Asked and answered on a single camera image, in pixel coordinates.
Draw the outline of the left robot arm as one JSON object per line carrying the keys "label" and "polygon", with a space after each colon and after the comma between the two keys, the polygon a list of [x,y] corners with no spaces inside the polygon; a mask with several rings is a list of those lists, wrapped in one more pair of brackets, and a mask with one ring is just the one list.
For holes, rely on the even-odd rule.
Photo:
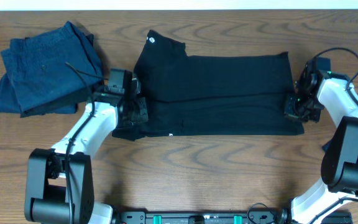
{"label": "left robot arm", "polygon": [[50,149],[34,149],[27,165],[24,216],[36,223],[118,223],[112,206],[94,199],[91,160],[114,130],[148,120],[135,73],[113,68],[91,94],[68,134]]}

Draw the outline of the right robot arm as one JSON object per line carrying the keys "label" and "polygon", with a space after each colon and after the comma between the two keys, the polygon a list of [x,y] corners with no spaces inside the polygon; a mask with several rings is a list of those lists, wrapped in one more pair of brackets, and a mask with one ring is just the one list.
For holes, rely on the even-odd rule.
{"label": "right robot arm", "polygon": [[327,110],[336,126],[325,144],[321,177],[305,193],[284,208],[277,223],[322,223],[332,212],[349,202],[358,202],[358,95],[352,80],[331,71],[327,58],[309,60],[298,91],[288,95],[284,115],[288,119],[319,121]]}

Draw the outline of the black t-shirt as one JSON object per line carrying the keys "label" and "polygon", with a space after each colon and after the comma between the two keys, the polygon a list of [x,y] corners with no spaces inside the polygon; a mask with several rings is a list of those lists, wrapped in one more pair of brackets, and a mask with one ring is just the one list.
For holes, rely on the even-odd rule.
{"label": "black t-shirt", "polygon": [[134,73],[148,120],[112,132],[115,138],[303,134],[284,115],[293,80],[287,52],[252,57],[189,56],[186,45],[154,30]]}

